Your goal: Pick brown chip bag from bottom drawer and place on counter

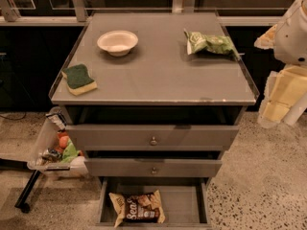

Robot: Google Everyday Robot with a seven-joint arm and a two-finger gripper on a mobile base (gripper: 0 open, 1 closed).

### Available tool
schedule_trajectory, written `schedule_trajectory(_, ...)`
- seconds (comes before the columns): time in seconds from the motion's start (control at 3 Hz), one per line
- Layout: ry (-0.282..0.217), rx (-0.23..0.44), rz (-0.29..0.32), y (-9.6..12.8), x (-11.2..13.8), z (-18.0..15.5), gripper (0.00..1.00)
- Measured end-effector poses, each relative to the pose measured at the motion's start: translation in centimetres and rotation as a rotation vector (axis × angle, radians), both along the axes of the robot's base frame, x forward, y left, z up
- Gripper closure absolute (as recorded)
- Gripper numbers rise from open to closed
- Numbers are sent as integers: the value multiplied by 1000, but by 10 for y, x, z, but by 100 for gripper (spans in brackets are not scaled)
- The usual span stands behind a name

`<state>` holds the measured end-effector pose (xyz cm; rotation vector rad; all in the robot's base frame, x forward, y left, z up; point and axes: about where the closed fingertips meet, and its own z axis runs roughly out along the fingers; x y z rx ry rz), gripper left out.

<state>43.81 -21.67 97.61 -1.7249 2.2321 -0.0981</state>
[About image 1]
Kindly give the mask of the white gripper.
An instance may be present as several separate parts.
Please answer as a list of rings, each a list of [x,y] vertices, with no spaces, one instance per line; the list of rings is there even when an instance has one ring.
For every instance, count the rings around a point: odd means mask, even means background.
[[[269,50],[274,47],[277,25],[258,37],[254,46]],[[266,82],[264,100],[257,122],[264,128],[280,123],[293,126],[307,109],[307,67],[287,64],[281,71],[271,71]]]

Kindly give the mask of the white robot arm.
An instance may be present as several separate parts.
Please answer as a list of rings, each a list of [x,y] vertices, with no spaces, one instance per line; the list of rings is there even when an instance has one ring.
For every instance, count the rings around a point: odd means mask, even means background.
[[[273,49],[285,66],[271,71],[257,122],[271,128],[292,126],[307,108],[307,0],[295,0],[277,24],[256,39],[254,46]]]

